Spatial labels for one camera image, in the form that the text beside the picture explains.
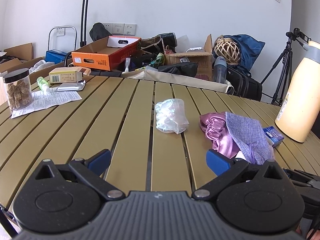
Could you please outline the person's hand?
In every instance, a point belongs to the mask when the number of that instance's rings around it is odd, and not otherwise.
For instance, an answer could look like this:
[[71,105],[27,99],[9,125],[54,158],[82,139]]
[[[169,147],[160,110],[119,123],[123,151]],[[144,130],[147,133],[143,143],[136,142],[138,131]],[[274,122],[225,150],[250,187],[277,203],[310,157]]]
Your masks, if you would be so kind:
[[319,225],[310,228],[306,225],[300,225],[296,233],[301,235],[304,239],[317,240],[319,239]]

